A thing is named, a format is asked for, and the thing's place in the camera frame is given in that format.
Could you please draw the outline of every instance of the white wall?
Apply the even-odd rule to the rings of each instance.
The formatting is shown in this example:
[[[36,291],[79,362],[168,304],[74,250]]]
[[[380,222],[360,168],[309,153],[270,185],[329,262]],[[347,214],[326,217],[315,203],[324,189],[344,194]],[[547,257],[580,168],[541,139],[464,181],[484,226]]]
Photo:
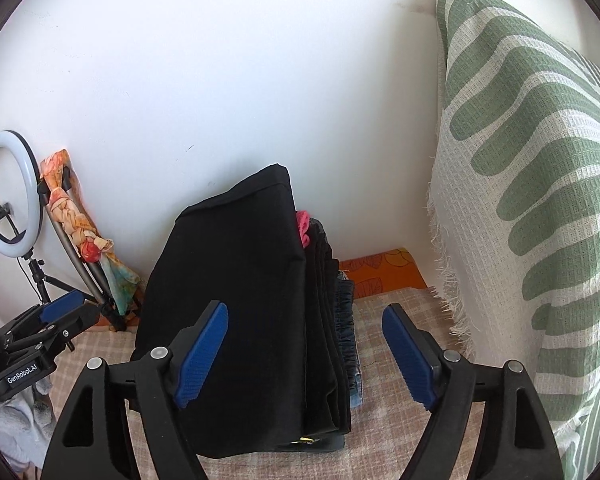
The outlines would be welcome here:
[[[582,0],[507,0],[600,64]],[[0,33],[0,130],[67,148],[118,255],[147,277],[185,206],[274,162],[350,258],[404,245],[429,282],[435,0],[25,0]],[[0,157],[0,202],[20,177]],[[36,254],[78,283],[45,222]],[[0,256],[0,319],[35,295]]]

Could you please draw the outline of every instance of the blue textured pad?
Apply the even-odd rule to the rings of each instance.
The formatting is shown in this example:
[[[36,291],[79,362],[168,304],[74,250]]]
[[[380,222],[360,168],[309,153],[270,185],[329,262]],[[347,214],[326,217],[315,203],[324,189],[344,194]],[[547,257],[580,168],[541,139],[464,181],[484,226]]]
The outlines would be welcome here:
[[[390,306],[382,314],[382,333],[398,363],[404,382],[409,387],[411,397],[424,404],[426,410],[430,410],[438,400],[431,366]]]
[[[80,290],[72,290],[49,303],[40,314],[40,321],[42,323],[56,322],[64,314],[68,314],[83,303],[84,294]]]
[[[218,303],[180,367],[173,400],[181,410],[198,398],[228,327],[229,311],[224,303]]]

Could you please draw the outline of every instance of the blue gripper pad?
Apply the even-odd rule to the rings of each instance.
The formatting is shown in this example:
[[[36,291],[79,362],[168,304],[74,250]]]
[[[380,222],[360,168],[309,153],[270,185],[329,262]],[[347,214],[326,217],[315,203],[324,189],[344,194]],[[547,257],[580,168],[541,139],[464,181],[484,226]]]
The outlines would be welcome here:
[[[436,383],[442,368],[435,352],[397,303],[382,313],[382,333],[411,397],[430,410],[438,400]]]
[[[204,313],[198,322],[204,321],[203,317]],[[180,365],[173,400],[181,410],[198,398],[228,327],[229,311],[224,303],[218,303]]]
[[[72,290],[45,306],[42,313],[40,313],[40,321],[42,323],[56,322],[64,314],[68,314],[83,303],[84,294],[80,290]]]

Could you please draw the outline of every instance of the black cable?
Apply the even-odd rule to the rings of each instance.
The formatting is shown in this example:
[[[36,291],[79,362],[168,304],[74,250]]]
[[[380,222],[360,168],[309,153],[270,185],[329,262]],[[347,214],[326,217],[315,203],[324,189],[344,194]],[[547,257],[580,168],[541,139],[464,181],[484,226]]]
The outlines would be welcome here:
[[[11,215],[7,215],[5,216],[5,218],[7,219],[7,221],[9,222],[9,224],[11,225],[11,229],[13,229],[13,233],[18,236],[18,234],[20,234],[18,232],[18,229],[16,228],[16,224],[13,223],[13,220],[11,220]],[[36,287],[33,285],[33,282],[29,279],[29,275],[27,274],[27,271],[24,270],[24,268],[22,267],[22,264],[20,263],[20,258],[16,258],[16,260],[18,261],[18,266],[20,267],[20,270],[22,271],[22,273],[24,274],[25,278],[27,279],[27,281],[29,282],[29,285],[31,285],[31,288],[33,289],[33,291],[36,293],[36,296],[38,297],[38,299],[40,300],[40,303],[42,303],[42,296],[40,296],[39,291],[36,289]]]

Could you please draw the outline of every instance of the white ring light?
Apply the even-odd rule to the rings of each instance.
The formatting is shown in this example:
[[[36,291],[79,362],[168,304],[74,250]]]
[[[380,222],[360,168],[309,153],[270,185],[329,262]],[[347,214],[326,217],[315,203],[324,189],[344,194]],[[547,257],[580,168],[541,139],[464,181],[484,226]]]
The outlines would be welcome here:
[[[38,165],[26,140],[15,132],[0,132],[0,148],[9,150],[16,159],[27,189],[27,229],[9,240],[0,233],[0,252],[10,258],[24,256],[36,243],[42,224],[42,208],[38,195]]]

